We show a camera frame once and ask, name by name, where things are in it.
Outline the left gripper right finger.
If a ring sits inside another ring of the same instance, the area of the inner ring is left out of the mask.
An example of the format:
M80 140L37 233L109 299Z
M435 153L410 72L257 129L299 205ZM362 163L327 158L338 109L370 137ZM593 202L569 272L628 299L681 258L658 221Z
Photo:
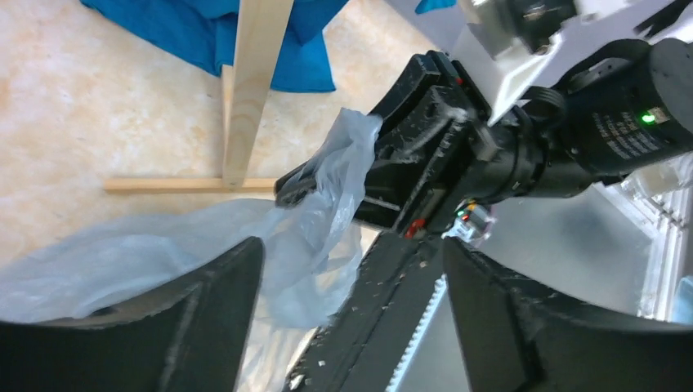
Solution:
M470 390L691 390L691 327L581 301L454 238L441 259Z

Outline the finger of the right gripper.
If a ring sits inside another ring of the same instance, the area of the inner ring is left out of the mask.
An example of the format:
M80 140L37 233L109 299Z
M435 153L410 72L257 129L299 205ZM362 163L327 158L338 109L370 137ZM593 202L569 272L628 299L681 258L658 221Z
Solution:
M317 172L320 163L307 161L280 177L274 185L275 205L277 207L295 207L309 194L318 189Z

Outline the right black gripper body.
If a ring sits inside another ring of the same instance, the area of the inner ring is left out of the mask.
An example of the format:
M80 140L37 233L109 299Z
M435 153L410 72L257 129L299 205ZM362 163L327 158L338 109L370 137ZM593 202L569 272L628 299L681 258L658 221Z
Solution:
M490 104L461 63L441 51L410 58L371 109L382 126L355 221L404 236L431 220L461 176L461 152Z

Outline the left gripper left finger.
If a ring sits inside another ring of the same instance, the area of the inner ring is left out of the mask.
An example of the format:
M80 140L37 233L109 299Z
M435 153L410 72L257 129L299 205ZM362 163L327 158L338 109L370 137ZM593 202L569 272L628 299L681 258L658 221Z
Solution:
M265 248L217 259L86 318L1 325L4 391L232 391Z

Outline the blue plastic trash bag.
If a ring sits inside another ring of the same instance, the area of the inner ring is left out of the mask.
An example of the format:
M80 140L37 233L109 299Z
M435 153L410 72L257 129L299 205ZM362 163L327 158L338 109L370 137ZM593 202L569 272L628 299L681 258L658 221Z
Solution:
M246 238L265 248L253 315L278 336L326 324L357 278L364 198L380 117L343 109L320 150L318 189L296 207L240 198L182 215L85 229L1 270L1 325L84 319L180 278Z

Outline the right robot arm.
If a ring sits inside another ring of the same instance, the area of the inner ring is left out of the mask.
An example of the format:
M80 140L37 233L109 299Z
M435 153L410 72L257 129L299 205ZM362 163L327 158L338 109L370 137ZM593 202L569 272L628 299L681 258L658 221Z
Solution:
M474 204L570 198L692 149L692 46L609 42L501 119L465 68L412 56L373 108L383 120L355 218L406 238L440 234Z

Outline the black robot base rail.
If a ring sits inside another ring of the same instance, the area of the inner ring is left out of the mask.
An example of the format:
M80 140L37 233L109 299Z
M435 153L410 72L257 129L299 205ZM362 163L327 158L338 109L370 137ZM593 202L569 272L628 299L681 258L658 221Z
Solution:
M384 391L442 275L441 240L380 234L351 297L310 341L287 391Z

